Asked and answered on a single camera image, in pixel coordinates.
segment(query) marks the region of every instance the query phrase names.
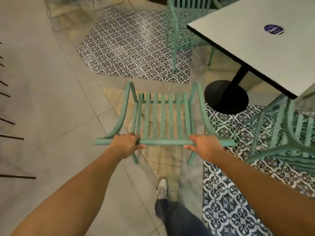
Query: forearm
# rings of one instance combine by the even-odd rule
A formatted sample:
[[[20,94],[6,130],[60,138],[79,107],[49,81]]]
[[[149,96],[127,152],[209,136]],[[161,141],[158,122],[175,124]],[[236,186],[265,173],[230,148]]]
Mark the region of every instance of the forearm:
[[[12,236],[85,235],[103,203],[120,160],[111,148],[29,214]]]
[[[227,151],[221,151],[212,162],[235,183],[274,235],[313,234],[313,200],[254,169]]]

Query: hand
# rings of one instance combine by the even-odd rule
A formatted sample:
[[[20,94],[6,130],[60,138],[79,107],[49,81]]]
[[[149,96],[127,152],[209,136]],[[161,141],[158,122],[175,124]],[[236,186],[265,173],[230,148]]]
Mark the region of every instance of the hand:
[[[186,145],[184,148],[196,152],[203,160],[213,162],[213,159],[225,151],[215,136],[190,135],[189,139],[196,145]]]
[[[135,135],[133,132],[123,135],[116,134],[109,145],[109,148],[111,148],[120,159],[124,159],[136,150],[146,147],[143,144],[136,144],[138,139],[140,139],[140,135]]]

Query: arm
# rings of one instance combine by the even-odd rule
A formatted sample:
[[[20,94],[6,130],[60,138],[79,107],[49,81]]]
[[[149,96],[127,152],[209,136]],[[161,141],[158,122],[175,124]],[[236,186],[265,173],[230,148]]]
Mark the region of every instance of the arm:
[[[119,162],[145,147],[136,145],[139,138],[134,133],[116,135],[99,158],[45,199],[11,236],[85,235],[103,204],[109,179]]]
[[[203,160],[217,165],[246,197],[255,214],[274,235],[312,235],[315,201],[234,157],[214,136],[191,135]]]

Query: decorative tile floor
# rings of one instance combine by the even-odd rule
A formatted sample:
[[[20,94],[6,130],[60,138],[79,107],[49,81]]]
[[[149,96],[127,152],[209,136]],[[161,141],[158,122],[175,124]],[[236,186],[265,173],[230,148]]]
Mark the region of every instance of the decorative tile floor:
[[[166,12],[108,8],[78,47],[94,74],[188,83],[191,49],[166,48]]]
[[[118,88],[108,88],[101,87],[102,91],[106,95],[107,99],[111,103],[113,109],[116,111],[117,115],[120,115],[121,106],[123,104],[124,98],[124,90]],[[126,117],[124,121],[124,126],[127,128],[128,132],[131,132],[132,126],[132,111],[133,111],[134,101],[131,96],[129,96],[128,106]],[[176,118],[176,108],[174,107],[174,119]],[[160,127],[161,120],[159,119],[159,108],[158,108],[158,132]],[[168,112],[166,111],[166,125],[165,125],[165,134],[168,134]],[[176,136],[176,121],[174,122],[174,135]],[[149,112],[149,125],[152,124],[152,114],[151,109]],[[152,128],[149,128],[149,136],[152,134]],[[182,147],[180,146],[147,146],[145,149],[141,150],[141,153],[148,165],[151,167],[156,177],[167,177],[168,185],[169,185],[169,196],[172,200],[177,200],[178,193],[178,181],[179,181],[179,172],[180,172],[180,162],[182,155]]]
[[[237,146],[231,152],[240,159],[247,157],[252,141],[253,124],[245,127],[242,123],[261,110],[261,106],[249,105],[237,115],[223,115],[207,106],[209,120],[214,129],[223,137],[233,138]],[[260,147],[266,147],[264,135],[271,135],[273,120],[266,117],[264,130],[259,140]],[[255,168],[297,188],[302,194],[315,197],[315,177],[298,172],[276,158],[265,158],[251,164]],[[255,216],[246,198],[234,183],[214,164],[204,162],[203,170],[203,219],[213,235],[272,235]]]

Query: black and white patterned tile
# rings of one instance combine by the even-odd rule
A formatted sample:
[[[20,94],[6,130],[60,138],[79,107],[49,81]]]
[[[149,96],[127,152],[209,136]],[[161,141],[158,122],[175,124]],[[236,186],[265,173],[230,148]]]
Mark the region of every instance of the black and white patterned tile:
[[[188,83],[191,49],[177,52],[173,71],[165,43],[165,11],[108,8],[77,50],[94,74]]]
[[[243,122],[261,109],[261,106],[249,105],[245,111],[237,115],[224,115],[207,106],[213,128],[219,135],[235,140],[237,145],[230,147],[229,150],[241,160],[247,158],[254,127],[253,123],[244,126]],[[302,113],[305,116],[314,116],[312,113]],[[261,148],[268,147],[266,139],[271,136],[273,123],[273,116],[265,118],[258,144]],[[314,176],[297,171],[276,158],[257,160],[251,165],[271,177],[297,188],[302,194],[315,197]],[[272,235],[257,218],[235,184],[216,165],[206,161],[203,167],[203,220],[212,234],[216,236]]]

